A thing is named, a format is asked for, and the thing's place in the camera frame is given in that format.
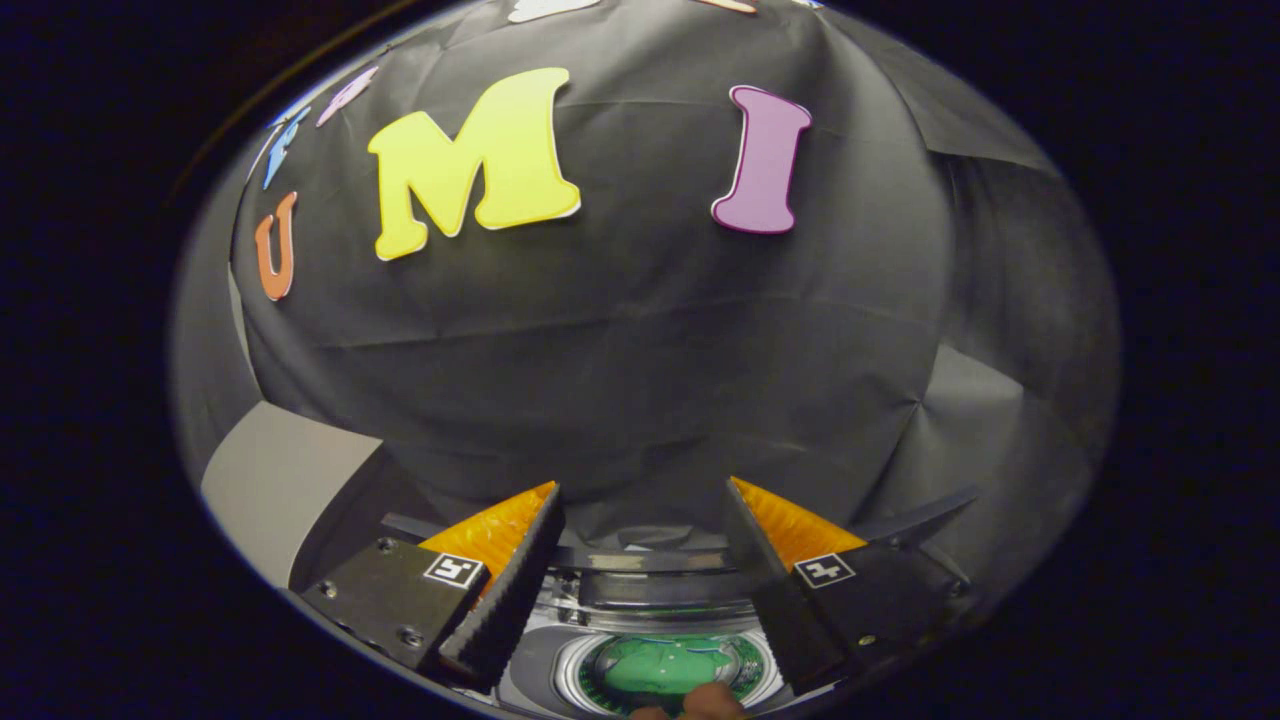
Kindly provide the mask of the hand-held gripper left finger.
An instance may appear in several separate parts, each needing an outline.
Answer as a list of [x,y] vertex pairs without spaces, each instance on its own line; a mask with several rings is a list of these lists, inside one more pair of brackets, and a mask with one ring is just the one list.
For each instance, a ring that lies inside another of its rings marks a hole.
[[564,529],[547,482],[416,544],[376,539],[302,594],[392,662],[471,691],[497,685]]

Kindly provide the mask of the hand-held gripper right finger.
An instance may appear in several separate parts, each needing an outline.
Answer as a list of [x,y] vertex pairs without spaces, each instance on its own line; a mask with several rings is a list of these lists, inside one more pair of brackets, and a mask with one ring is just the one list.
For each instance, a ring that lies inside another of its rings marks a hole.
[[796,694],[914,660],[965,614],[970,580],[925,542],[972,488],[847,529],[750,482],[724,487],[731,561]]

